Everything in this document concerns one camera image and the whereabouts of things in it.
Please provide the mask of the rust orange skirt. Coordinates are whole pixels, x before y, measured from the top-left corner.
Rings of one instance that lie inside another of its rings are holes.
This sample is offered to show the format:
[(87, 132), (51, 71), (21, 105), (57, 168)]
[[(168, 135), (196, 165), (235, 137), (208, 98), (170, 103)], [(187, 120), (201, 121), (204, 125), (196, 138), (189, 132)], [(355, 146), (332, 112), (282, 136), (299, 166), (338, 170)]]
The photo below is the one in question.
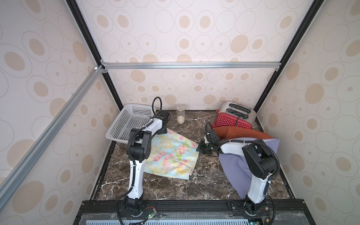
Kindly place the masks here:
[(235, 126), (214, 127), (213, 129), (221, 140), (241, 137), (272, 139), (270, 135), (254, 129), (240, 128)]

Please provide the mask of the lavender purple skirt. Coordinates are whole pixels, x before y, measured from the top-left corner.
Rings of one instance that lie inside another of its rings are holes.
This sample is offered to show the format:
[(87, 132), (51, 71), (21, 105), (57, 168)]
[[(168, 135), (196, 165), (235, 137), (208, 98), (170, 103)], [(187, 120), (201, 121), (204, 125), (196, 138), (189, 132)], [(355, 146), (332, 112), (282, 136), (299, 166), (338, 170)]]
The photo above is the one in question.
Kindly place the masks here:
[(219, 147), (219, 159), (226, 177), (241, 198), (261, 202), (280, 169), (276, 155), (280, 140), (233, 138)]

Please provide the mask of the floral pastel skirt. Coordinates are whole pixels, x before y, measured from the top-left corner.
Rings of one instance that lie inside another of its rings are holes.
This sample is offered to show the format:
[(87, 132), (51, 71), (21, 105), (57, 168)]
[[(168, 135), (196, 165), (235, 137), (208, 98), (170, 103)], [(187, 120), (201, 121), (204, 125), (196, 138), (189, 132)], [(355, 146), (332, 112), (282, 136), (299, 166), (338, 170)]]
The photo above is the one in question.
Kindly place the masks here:
[(198, 144), (168, 129), (151, 141), (144, 172), (167, 178), (189, 180), (199, 156)]

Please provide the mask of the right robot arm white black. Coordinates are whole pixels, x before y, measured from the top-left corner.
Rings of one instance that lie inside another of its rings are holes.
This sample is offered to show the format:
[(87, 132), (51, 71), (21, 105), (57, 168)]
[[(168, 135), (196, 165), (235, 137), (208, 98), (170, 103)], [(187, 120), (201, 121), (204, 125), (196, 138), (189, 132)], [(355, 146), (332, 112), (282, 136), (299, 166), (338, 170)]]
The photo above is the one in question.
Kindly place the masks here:
[(279, 142), (278, 138), (220, 139), (211, 130), (205, 133), (197, 152), (220, 157), (228, 180), (245, 199), (245, 212), (255, 216), (264, 207), (270, 183), (280, 171), (276, 155)]

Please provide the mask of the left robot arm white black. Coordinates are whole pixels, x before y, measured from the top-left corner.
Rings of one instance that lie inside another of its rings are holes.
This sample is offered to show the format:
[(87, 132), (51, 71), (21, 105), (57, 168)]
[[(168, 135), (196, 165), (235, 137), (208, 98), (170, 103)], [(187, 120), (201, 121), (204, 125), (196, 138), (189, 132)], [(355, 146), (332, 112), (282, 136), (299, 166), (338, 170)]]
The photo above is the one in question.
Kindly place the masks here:
[(141, 214), (143, 211), (143, 173), (145, 163), (151, 154), (153, 137), (167, 133), (169, 118), (169, 112), (159, 111), (150, 117), (145, 125), (130, 130), (127, 143), (127, 155), (130, 162), (129, 187), (128, 191), (120, 195), (117, 200), (124, 198), (124, 208), (133, 213)]

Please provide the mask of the glass jar with white powder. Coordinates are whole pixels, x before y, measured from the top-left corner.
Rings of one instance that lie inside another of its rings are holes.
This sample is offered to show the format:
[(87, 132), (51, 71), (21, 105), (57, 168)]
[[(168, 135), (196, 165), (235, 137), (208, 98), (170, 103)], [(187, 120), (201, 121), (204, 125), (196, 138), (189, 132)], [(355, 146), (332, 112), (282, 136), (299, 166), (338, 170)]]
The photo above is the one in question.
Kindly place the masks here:
[(177, 106), (176, 108), (176, 113), (177, 113), (177, 123), (178, 124), (184, 124), (185, 122), (185, 106), (184, 105), (180, 105)]

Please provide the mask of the white plastic perforated basket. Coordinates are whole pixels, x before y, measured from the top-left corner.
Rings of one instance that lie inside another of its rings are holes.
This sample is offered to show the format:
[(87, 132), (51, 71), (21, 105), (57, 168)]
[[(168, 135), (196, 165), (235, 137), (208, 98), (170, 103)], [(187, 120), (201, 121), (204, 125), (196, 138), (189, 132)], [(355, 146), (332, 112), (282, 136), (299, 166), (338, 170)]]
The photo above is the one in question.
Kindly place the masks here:
[(106, 138), (118, 143), (127, 143), (131, 129), (145, 126), (153, 115), (151, 106), (127, 104), (108, 129)]

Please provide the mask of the red polka dot toaster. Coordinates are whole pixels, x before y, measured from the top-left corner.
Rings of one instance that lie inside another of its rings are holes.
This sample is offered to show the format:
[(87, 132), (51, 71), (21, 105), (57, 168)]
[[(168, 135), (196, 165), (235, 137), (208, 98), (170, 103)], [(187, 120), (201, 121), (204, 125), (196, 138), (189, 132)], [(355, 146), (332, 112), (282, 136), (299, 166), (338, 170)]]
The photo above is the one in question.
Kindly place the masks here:
[(225, 102), (216, 113), (217, 116), (212, 125), (214, 128), (234, 126), (252, 129), (257, 117), (257, 113), (253, 109), (231, 101)]

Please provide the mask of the horizontal aluminium frame bar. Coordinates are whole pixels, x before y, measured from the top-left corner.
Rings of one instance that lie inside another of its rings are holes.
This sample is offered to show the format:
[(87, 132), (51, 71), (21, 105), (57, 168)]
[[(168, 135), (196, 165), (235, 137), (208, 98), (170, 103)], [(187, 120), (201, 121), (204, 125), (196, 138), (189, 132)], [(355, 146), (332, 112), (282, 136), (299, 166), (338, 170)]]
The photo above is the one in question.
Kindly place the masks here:
[(104, 63), (110, 69), (221, 69), (221, 68), (279, 68), (276, 61), (246, 62), (163, 62), (163, 63)]

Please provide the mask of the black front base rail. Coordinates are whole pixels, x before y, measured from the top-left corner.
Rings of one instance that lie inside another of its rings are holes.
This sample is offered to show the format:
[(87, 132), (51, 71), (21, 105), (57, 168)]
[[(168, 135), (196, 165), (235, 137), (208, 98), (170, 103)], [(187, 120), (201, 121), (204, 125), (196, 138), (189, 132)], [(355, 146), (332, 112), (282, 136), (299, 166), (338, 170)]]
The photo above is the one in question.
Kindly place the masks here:
[(254, 215), (246, 213), (243, 200), (144, 201), (135, 212), (123, 201), (84, 201), (75, 225), (313, 225), (305, 201), (266, 200)]

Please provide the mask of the black left corner post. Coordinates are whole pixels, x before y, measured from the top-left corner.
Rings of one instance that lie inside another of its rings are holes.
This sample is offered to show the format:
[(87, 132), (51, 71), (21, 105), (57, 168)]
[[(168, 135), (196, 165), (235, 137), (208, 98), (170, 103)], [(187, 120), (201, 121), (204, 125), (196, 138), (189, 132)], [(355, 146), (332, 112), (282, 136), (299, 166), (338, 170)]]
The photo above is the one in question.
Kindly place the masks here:
[[(72, 16), (74, 17), (82, 36), (84, 37), (84, 40), (96, 62), (96, 65), (104, 66), (102, 57), (98, 51), (98, 48), (96, 46), (93, 36), (91, 35), (90, 30), (86, 24), (86, 21), (80, 11), (80, 7), (79, 7), (78, 3), (74, 0), (66, 0), (66, 3), (69, 6), (70, 12), (71, 12)], [(111, 93), (112, 98), (114, 99), (114, 101), (116, 103), (117, 108), (121, 111), (123, 109), (123, 104), (122, 104), (120, 97), (115, 89), (115, 86), (112, 82), (112, 79), (111, 79), (109, 73), (103, 72), (102, 76), (103, 76), (103, 79), (105, 80), (105, 83), (106, 83), (110, 93)]]

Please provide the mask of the black corner post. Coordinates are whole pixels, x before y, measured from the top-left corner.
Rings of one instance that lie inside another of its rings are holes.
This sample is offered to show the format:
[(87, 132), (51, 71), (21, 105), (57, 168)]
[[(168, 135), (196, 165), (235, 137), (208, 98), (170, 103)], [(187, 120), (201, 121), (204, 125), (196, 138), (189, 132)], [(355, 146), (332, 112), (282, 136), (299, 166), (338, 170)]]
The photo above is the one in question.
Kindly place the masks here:
[[(86, 21), (80, 11), (80, 7), (79, 7), (78, 3), (74, 0), (66, 0), (66, 3), (69, 6), (70, 12), (71, 12), (72, 16), (74, 17), (82, 36), (84, 37), (84, 40), (96, 62), (96, 65), (104, 66), (102, 57), (98, 51), (98, 48), (96, 46), (93, 36), (91, 35), (90, 30), (86, 24)], [(106, 83), (110, 93), (111, 93), (112, 98), (114, 99), (114, 101), (116, 103), (117, 108), (121, 111), (123, 109), (123, 104), (122, 104), (120, 97), (115, 89), (115, 86), (112, 82), (112, 79), (111, 79), (109, 73), (103, 72), (102, 76), (103, 76), (103, 79), (105, 80), (105, 83)]]
[(309, 29), (311, 23), (315, 19), (317, 13), (319, 12), (320, 8), (322, 7), (322, 5), (325, 2), (326, 1), (324, 1), (324, 0), (315, 0), (310, 5), (309, 10), (305, 14), (304, 19), (301, 21), (299, 28), (297, 29), (293, 39), (291, 40), (288, 48), (286, 49), (283, 57), (280, 60), (281, 64), (280, 64), (279, 68), (275, 70), (275, 72), (271, 76), (268, 84), (266, 85), (264, 91), (262, 92), (262, 94), (261, 94), (261, 96), (260, 96), (260, 98), (259, 98), (259, 100), (258, 100), (258, 102), (257, 102), (257, 104), (256, 104), (256, 106), (254, 108), (255, 112), (259, 112), (259, 110), (261, 109), (261, 107), (264, 104), (266, 98), (268, 97), (270, 91), (275, 86), (276, 81), (280, 77), (282, 71), (286, 67), (289, 60), (291, 59), (291, 56), (295, 52), (295, 50), (298, 47), (300, 41), (304, 37), (304, 35), (307, 32), (307, 30)]

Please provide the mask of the diagonal aluminium frame bar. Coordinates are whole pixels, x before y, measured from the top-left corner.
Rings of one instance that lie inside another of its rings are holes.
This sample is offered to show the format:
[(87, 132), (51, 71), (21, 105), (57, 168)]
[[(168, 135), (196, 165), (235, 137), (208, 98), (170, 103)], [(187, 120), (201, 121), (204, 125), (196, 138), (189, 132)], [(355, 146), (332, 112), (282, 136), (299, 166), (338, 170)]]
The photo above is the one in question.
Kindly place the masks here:
[(29, 151), (6, 178), (5, 182), (1, 185), (1, 210), (3, 210), (8, 204), (11, 197), (20, 187), (31, 169), (38, 162), (39, 158), (43, 155), (59, 130), (63, 127), (80, 101), (84, 98), (89, 88), (103, 71), (104, 66), (102, 65), (98, 65), (92, 70), (81, 86), (52, 120), (47, 129), (45, 129), (37, 141), (34, 142)]

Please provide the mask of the black right corner post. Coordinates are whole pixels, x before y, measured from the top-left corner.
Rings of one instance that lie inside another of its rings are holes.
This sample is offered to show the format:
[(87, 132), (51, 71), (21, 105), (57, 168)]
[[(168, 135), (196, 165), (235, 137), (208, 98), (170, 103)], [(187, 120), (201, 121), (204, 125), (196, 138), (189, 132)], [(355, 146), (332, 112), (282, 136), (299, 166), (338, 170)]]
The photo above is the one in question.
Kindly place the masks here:
[(259, 100), (258, 100), (258, 102), (257, 102), (257, 104), (256, 104), (256, 106), (254, 108), (255, 112), (259, 112), (259, 110), (261, 109), (261, 107), (264, 104), (266, 98), (268, 97), (270, 91), (275, 86), (276, 81), (280, 77), (282, 71), (286, 67), (289, 60), (291, 59), (291, 56), (295, 52), (295, 50), (298, 47), (300, 41), (304, 37), (304, 35), (307, 32), (307, 30), (309, 29), (311, 23), (315, 19), (317, 13), (319, 12), (320, 8), (322, 7), (322, 5), (325, 2), (326, 1), (324, 1), (324, 0), (315, 0), (310, 5), (309, 10), (305, 14), (304, 19), (301, 21), (299, 28), (297, 29), (293, 39), (291, 40), (288, 48), (286, 49), (283, 57), (280, 60), (281, 64), (280, 64), (279, 68), (275, 70), (275, 72), (271, 76), (268, 84), (266, 85), (264, 91), (262, 92), (262, 94), (261, 94), (261, 96), (260, 96), (260, 98), (259, 98)]

